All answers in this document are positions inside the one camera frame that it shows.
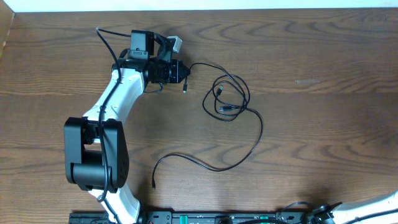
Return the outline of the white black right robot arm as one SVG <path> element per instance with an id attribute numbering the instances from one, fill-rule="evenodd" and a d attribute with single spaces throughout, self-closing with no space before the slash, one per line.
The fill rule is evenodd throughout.
<path id="1" fill-rule="evenodd" d="M 397 223 L 397 191 L 361 202 L 340 202 L 320 207 L 307 215 L 305 223 Z"/>

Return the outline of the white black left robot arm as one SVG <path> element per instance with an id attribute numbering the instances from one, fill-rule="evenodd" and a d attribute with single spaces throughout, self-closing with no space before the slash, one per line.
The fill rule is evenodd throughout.
<path id="1" fill-rule="evenodd" d="M 111 79 L 99 100 L 64 125 L 65 173 L 69 183 L 96 197 L 111 223 L 142 223 L 141 204 L 127 184 L 129 154 L 124 123 L 148 83 L 180 83 L 190 70 L 173 54 L 182 40 L 148 30 L 132 30 L 130 46 L 110 52 Z"/>

